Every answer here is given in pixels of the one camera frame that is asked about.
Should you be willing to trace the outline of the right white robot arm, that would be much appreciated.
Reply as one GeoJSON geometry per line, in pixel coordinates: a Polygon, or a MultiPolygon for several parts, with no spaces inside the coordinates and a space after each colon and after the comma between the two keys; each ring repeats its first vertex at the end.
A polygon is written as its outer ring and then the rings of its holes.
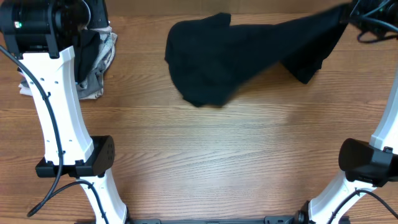
{"type": "MultiPolygon", "coordinates": [[[[375,42],[397,38],[397,1],[353,1],[342,21],[375,42]]],[[[317,197],[307,201],[287,223],[349,223],[345,213],[364,195],[397,182],[397,82],[369,142],[348,138],[341,145],[339,173],[317,197]]]]}

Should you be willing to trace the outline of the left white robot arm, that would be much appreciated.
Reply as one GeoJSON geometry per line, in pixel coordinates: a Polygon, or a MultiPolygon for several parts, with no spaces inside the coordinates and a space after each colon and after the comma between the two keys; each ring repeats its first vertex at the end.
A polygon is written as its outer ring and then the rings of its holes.
{"type": "Polygon", "coordinates": [[[96,223],[130,223],[114,182],[111,136],[91,136],[75,85],[80,32],[109,24],[104,1],[3,1],[1,52],[23,72],[40,119],[45,154],[35,171],[58,182],[63,175],[83,188],[96,223]]]}

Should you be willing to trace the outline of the black t-shirt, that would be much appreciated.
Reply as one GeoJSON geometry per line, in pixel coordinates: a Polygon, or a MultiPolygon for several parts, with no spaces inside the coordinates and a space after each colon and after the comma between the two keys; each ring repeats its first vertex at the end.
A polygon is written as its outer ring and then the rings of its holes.
{"type": "Polygon", "coordinates": [[[307,84],[345,31],[340,17],[347,7],[274,25],[233,26],[228,13],[178,22],[165,48],[170,77],[196,107],[225,105],[242,84],[276,63],[307,84]]]}

